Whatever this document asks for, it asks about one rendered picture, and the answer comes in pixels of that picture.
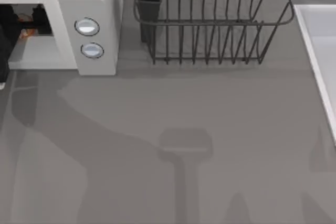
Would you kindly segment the orange brown bread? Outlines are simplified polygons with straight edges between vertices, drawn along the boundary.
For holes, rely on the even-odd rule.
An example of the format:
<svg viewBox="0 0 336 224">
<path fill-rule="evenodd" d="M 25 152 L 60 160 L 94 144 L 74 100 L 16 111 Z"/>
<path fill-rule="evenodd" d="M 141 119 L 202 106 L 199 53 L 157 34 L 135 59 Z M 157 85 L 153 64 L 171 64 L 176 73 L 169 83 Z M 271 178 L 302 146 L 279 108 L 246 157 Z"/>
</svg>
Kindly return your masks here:
<svg viewBox="0 0 336 224">
<path fill-rule="evenodd" d="M 23 13 L 18 14 L 18 19 L 20 22 L 32 22 L 33 21 L 31 16 L 27 14 L 23 14 Z M 36 33 L 36 29 L 34 28 L 30 28 L 30 29 L 24 28 L 21 30 L 19 39 L 20 40 L 27 39 L 28 37 L 33 36 L 35 33 Z"/>
</svg>

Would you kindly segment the large round microwave knob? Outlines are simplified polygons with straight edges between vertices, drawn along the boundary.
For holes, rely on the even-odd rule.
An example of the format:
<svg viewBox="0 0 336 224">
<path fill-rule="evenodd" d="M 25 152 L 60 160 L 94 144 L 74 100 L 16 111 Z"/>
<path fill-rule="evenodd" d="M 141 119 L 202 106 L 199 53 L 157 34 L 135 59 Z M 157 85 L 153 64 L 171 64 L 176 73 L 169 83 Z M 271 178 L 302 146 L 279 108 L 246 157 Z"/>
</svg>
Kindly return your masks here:
<svg viewBox="0 0 336 224">
<path fill-rule="evenodd" d="M 86 17 L 75 21 L 75 30 L 83 36 L 94 36 L 99 32 L 100 26 L 94 19 Z"/>
</svg>

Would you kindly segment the small round microwave knob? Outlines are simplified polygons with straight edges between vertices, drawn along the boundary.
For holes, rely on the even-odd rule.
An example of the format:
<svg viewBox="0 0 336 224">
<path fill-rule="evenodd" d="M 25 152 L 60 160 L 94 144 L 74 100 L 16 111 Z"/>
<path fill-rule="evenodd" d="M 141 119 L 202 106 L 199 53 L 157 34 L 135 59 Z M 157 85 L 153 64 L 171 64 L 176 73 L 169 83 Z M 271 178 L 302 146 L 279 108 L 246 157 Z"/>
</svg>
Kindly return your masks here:
<svg viewBox="0 0 336 224">
<path fill-rule="evenodd" d="M 81 53 L 89 59 L 99 59 L 104 55 L 104 48 L 95 42 L 82 45 Z"/>
</svg>

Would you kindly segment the white sink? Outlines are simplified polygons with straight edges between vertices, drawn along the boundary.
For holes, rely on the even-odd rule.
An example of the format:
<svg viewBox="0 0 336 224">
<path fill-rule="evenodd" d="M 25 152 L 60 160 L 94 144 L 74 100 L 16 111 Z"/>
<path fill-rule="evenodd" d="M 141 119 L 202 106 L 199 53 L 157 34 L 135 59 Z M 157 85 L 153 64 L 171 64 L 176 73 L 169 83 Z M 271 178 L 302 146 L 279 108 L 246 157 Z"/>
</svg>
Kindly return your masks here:
<svg viewBox="0 0 336 224">
<path fill-rule="evenodd" d="M 336 146 L 336 4 L 294 8 Z"/>
</svg>

